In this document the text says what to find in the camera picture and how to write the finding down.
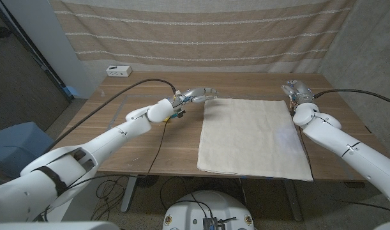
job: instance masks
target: blue chair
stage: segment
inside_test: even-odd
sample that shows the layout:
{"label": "blue chair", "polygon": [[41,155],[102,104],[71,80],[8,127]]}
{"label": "blue chair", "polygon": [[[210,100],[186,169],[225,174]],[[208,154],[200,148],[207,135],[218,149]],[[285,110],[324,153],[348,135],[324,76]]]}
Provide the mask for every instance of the blue chair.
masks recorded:
{"label": "blue chair", "polygon": [[43,155],[53,143],[34,122],[13,125],[0,130],[0,173],[18,178],[26,165]]}

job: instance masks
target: wooden table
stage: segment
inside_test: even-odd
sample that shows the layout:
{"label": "wooden table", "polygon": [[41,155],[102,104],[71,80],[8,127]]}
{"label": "wooden table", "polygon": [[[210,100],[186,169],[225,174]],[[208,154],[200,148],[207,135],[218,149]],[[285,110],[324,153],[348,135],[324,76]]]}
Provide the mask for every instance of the wooden table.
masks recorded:
{"label": "wooden table", "polygon": [[[332,89],[322,75],[310,73],[192,73],[192,72],[133,72],[127,78],[107,77],[93,93],[66,129],[89,114],[120,90],[149,78],[171,82],[177,89],[207,86],[217,89],[222,98],[250,100],[284,100],[288,96],[280,89],[288,80],[303,81],[314,93]],[[161,82],[146,82],[119,96],[101,111],[89,118],[65,137],[56,147],[82,144],[111,127],[125,122],[125,116],[134,109],[156,104],[158,100],[172,96],[170,86]],[[371,134],[338,93],[329,93],[316,100],[321,112],[334,116],[342,124],[342,130],[356,139],[387,154],[387,151]],[[185,105],[183,118],[172,119],[166,127],[165,137],[158,157],[149,172],[175,176],[224,176],[197,169],[197,154],[202,130],[204,104]],[[158,151],[164,123],[153,123],[148,133],[125,144],[99,169],[106,173],[146,174]],[[350,168],[334,153],[303,136],[315,180],[363,181],[364,178]]]}

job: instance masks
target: striped curtain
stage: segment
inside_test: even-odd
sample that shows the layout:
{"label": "striped curtain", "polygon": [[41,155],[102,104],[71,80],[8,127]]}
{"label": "striped curtain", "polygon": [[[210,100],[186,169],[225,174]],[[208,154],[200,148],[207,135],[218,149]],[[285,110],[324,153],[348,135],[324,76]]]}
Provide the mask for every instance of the striped curtain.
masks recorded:
{"label": "striped curtain", "polygon": [[316,72],[354,0],[50,1],[91,72]]}

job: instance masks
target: table leg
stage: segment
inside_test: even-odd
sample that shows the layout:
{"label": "table leg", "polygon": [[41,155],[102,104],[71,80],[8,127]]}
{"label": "table leg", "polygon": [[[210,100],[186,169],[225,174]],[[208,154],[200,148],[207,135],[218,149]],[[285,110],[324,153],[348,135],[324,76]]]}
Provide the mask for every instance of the table leg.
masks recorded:
{"label": "table leg", "polygon": [[294,182],[292,180],[283,180],[285,191],[287,193],[287,197],[289,198],[290,207],[292,216],[296,221],[302,221],[303,215],[301,214],[301,209],[299,207],[296,188],[294,187]]}
{"label": "table leg", "polygon": [[131,176],[128,178],[123,203],[121,204],[121,212],[123,213],[126,213],[130,209],[133,193],[135,191],[135,187],[137,186],[137,179],[138,178]]}

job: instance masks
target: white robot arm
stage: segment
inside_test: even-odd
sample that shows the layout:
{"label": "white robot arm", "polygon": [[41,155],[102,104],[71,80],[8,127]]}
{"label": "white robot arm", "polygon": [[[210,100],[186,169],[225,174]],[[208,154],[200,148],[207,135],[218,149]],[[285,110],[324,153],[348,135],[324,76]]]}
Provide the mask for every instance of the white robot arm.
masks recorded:
{"label": "white robot arm", "polygon": [[338,120],[321,113],[314,104],[314,95],[298,80],[282,86],[297,103],[293,122],[303,129],[313,142],[341,157],[360,175],[375,185],[390,201],[390,159],[341,130]]}
{"label": "white robot arm", "polygon": [[57,207],[77,195],[106,159],[134,137],[151,129],[170,116],[181,117],[183,105],[216,98],[215,89],[197,88],[176,92],[173,98],[160,100],[130,112],[126,122],[93,140],[54,149],[27,165],[20,177],[0,185],[0,222],[34,220],[46,207]]}

